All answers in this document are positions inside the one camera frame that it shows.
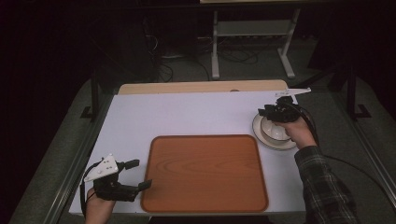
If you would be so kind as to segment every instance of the metal stand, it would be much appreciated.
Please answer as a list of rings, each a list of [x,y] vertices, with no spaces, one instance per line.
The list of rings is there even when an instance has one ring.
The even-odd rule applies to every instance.
[[[340,91],[345,83],[347,83],[346,88],[346,112],[353,119],[357,118],[370,118],[371,115],[364,105],[358,105],[361,110],[360,113],[355,112],[355,101],[356,101],[356,74],[353,71],[353,67],[348,65],[345,60],[333,65],[332,67],[326,69],[325,71],[314,75],[313,77],[303,81],[294,86],[290,86],[291,89],[303,89],[307,88],[312,83],[326,77],[330,74],[334,74],[332,80],[330,81],[328,88],[331,91]]]
[[[82,119],[91,119],[91,122],[94,122],[99,110],[99,88],[98,82],[96,80],[96,72],[93,71],[91,75],[91,99],[92,106],[86,106],[84,111],[81,114]]]
[[[285,35],[286,42],[283,48],[278,49],[280,60],[286,71],[288,78],[294,78],[287,53],[289,45],[297,24],[300,9],[294,10],[291,20],[273,21],[219,21],[218,12],[214,12],[213,19],[213,51],[212,51],[212,78],[218,80],[219,59],[218,59],[218,36],[258,36],[258,35]]]

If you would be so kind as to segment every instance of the metal frame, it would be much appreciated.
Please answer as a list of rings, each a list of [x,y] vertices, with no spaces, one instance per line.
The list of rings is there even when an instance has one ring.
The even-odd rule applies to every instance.
[[[96,142],[96,138],[100,130],[102,129],[102,125],[105,121],[106,113],[110,108],[112,99],[113,95],[102,96],[102,101],[100,102],[101,106],[98,106],[100,108],[97,110],[97,113],[92,118],[91,125],[85,134],[84,141],[79,146],[78,153],[75,155],[73,161],[71,162],[67,174],[64,177],[64,181],[58,188],[55,199],[53,200],[51,208],[49,209],[49,212],[47,213],[43,224],[52,224],[58,222],[62,211],[64,210],[64,207],[67,203],[67,200],[76,188],[79,177],[82,176],[85,165],[87,164],[90,157],[91,150]]]
[[[335,93],[333,95],[334,101],[340,107],[340,111],[344,112],[344,116],[346,117],[347,124],[351,127],[351,130],[358,137],[361,145],[366,152],[370,163],[374,167],[374,171],[376,177],[378,178],[381,186],[384,188],[384,191],[387,193],[389,201],[393,206],[393,210],[396,210],[396,184],[393,181],[392,177],[388,173],[388,170],[385,168],[382,161],[379,159],[378,155],[375,152],[375,149],[371,145],[370,141],[365,136],[363,130],[359,123],[350,117],[350,113],[345,111],[345,107],[343,106],[343,99],[340,93]]]
[[[214,12],[213,18],[213,51],[212,51],[212,78],[218,80],[219,58],[218,58],[218,36],[238,35],[284,35],[286,37],[283,48],[278,49],[280,61],[283,64],[288,78],[295,78],[287,53],[294,34],[300,9],[294,9],[291,20],[273,21],[219,21],[218,12]]]

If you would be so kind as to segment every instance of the cable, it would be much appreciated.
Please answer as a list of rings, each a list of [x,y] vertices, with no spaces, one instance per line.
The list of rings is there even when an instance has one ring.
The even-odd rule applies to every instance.
[[[84,175],[82,177],[81,184],[79,185],[79,202],[80,202],[80,205],[81,205],[81,212],[82,212],[82,215],[84,217],[87,214],[87,201],[88,201],[88,199],[87,199],[87,201],[85,201],[85,183],[84,183],[84,178],[87,177],[87,175],[90,172],[90,170],[93,169],[94,167],[96,167],[99,163],[100,163],[100,161],[94,163],[92,166],[90,166],[87,169],[87,171],[84,173]]]
[[[342,162],[342,163],[344,163],[344,164],[346,164],[346,165],[349,165],[349,166],[355,168],[356,170],[358,170],[358,171],[361,172],[362,174],[366,175],[371,181],[373,181],[373,183],[375,183],[375,184],[378,186],[378,188],[381,190],[381,192],[385,195],[385,198],[386,198],[387,201],[389,202],[390,207],[392,208],[393,212],[396,213],[396,208],[393,206],[393,202],[392,202],[392,201],[390,200],[390,198],[387,196],[387,195],[388,195],[387,192],[386,192],[385,189],[378,183],[378,181],[376,181],[372,176],[370,176],[369,174],[367,174],[367,173],[366,173],[364,170],[362,170],[360,167],[358,167],[358,166],[356,166],[356,165],[354,165],[354,164],[352,164],[352,163],[350,163],[350,162],[343,161],[343,160],[341,160],[341,159],[338,159],[338,158],[335,158],[335,157],[332,157],[332,156],[328,156],[328,155],[323,155],[323,156],[326,157],[326,158],[329,158],[329,159],[331,159],[331,160],[334,160],[334,161],[340,161],[340,162]]]
[[[155,49],[158,47],[158,38],[155,37],[155,35],[146,35],[146,37],[154,38],[154,40],[155,40],[154,47],[152,47],[152,49],[148,51],[148,53],[151,54],[151,56],[154,56]]]
[[[193,58],[192,56],[185,55],[184,57],[173,58],[173,59],[168,59],[168,60],[169,60],[169,62],[165,62],[165,63],[180,62],[180,61],[189,61],[189,62],[197,63],[204,69],[204,71],[206,73],[207,80],[210,81],[210,75],[209,75],[209,72],[207,71],[206,67],[203,64],[201,64],[200,62],[198,62],[198,60]]]
[[[95,194],[96,194],[96,191],[95,191],[93,194],[91,194],[91,195],[87,198],[87,201],[89,201],[90,198],[91,198],[93,195],[95,195]]]
[[[161,69],[161,66],[166,67],[167,69],[170,70],[170,72],[169,72],[169,73],[164,72],[164,71]],[[163,80],[163,82],[169,82],[169,81],[172,81],[172,80],[173,80],[174,71],[173,71],[173,69],[172,69],[170,66],[165,65],[165,64],[162,63],[162,64],[160,64],[159,70],[160,70],[159,77]],[[170,77],[169,77],[168,79],[163,78],[163,75],[161,74],[161,72],[165,73],[166,75],[168,75],[168,76],[170,76]]]
[[[247,50],[246,46],[242,43],[242,41],[239,41],[239,45],[243,49],[243,50],[240,50],[240,52],[243,52],[247,55],[247,57],[245,59],[240,59],[238,57],[235,57],[231,53],[227,53],[223,50],[219,51],[218,54],[221,58],[223,58],[224,60],[229,61],[229,62],[243,63],[243,64],[255,64],[259,61],[260,53],[262,53],[264,50],[266,50],[269,46],[271,46],[277,40],[278,40],[278,38],[273,37],[272,40],[270,40],[269,43],[267,43],[267,45],[265,45],[263,47],[263,49],[260,49],[258,52],[254,52],[253,50]],[[254,61],[248,63],[248,60],[250,60],[252,58],[254,58]]]
[[[123,67],[121,64],[119,64],[115,59],[113,59],[104,49],[102,49],[102,47],[100,47],[98,45],[98,43],[96,43],[96,41],[91,37],[91,35],[87,34],[88,38],[91,40],[91,42],[103,53],[107,56],[107,58],[113,62],[116,66],[118,66],[122,71],[124,71],[126,74],[131,75],[132,77],[136,77],[136,75],[134,75],[133,73],[131,73],[128,69],[126,69],[125,67]]]
[[[279,103],[279,104],[289,106],[290,108],[294,109],[295,111],[297,111],[302,116],[302,118],[304,119],[305,123],[308,125],[309,131],[312,133],[312,135],[314,136],[315,141],[317,142],[317,144],[319,146],[318,134],[317,134],[317,131],[316,131],[315,121],[314,121],[313,117],[309,114],[309,112],[305,108],[300,107],[299,105],[293,105],[293,104],[288,104],[288,103]],[[325,154],[323,154],[323,156],[325,158],[328,158],[328,159],[331,159],[331,160],[334,160],[334,161],[340,161],[340,162],[342,162],[342,163],[344,163],[344,164],[356,169],[357,171],[361,172],[362,174],[366,175],[371,181],[373,181],[373,183],[375,183],[378,186],[378,188],[381,190],[381,192],[385,195],[385,198],[388,200],[388,202],[390,204],[390,207],[392,208],[393,212],[396,213],[396,209],[393,207],[393,203],[390,200],[390,198],[387,196],[388,194],[386,193],[385,189],[372,176],[370,176],[367,172],[365,172],[360,167],[358,167],[358,166],[356,166],[356,165],[354,165],[354,164],[352,164],[350,162],[347,162],[347,161],[344,161],[344,160],[341,160],[341,159],[338,159],[338,158],[335,158],[335,157],[332,157],[332,156],[328,156],[328,155],[325,155]]]

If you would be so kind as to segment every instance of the floor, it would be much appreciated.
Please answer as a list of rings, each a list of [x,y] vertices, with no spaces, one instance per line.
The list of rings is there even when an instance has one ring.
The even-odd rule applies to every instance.
[[[320,72],[307,68],[317,43],[315,39],[293,40],[288,55],[296,74],[295,79],[286,78],[277,56],[276,49],[281,45],[282,39],[268,38],[261,42],[260,45],[237,46],[232,40],[224,40],[224,45],[230,46],[221,51],[220,80],[283,79],[292,86]],[[198,57],[190,58],[169,49],[166,57],[163,57],[158,81],[211,81],[208,50],[206,44],[203,44],[202,53]],[[372,155],[367,152],[367,148],[372,148],[389,176],[396,179],[396,167],[393,165],[396,151],[392,148],[396,145],[395,120],[378,103],[370,86],[358,78],[356,103],[364,105],[372,117],[352,121],[345,112],[346,87],[336,93],[328,91],[327,84],[331,77],[329,75],[313,83],[310,85],[311,93],[297,97],[299,104],[310,111],[316,120],[323,153],[354,164],[381,183],[381,178],[378,178],[376,168],[371,163]],[[108,99],[108,96],[101,95],[101,99]],[[87,138],[94,138],[89,135],[90,130],[95,129],[94,125],[89,119],[80,117],[83,109],[89,105],[91,83],[87,82],[76,95],[64,123],[10,223],[83,223],[83,217],[67,212],[70,199],[73,199],[78,190],[78,182],[69,183],[69,187],[73,189],[69,193],[61,193],[59,186],[67,184],[64,180],[69,176],[70,164],[76,159],[74,155],[79,149],[86,147],[83,145],[87,145]],[[101,111],[106,111],[107,106],[101,105]],[[344,162],[332,159],[329,162],[355,196],[361,223],[396,223],[395,213],[386,194],[371,178]],[[54,164],[57,164],[57,168],[49,172],[47,168]],[[81,174],[84,169],[81,166],[78,172]],[[43,189],[43,182],[48,183],[46,189],[39,190]],[[57,203],[53,202],[64,203],[65,207],[57,207]],[[148,220],[147,217],[115,214],[109,223],[147,223]],[[271,215],[270,220],[276,224],[304,223],[304,214],[276,214]]]

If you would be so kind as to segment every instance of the person's arm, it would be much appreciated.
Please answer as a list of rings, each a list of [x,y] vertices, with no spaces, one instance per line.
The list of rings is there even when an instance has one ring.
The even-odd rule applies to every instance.
[[[304,185],[306,223],[360,223],[345,184],[331,171],[302,118],[276,123],[300,149],[294,156]]]
[[[113,212],[115,201],[106,201],[96,197],[94,189],[87,193],[87,213],[85,224],[106,224]]]

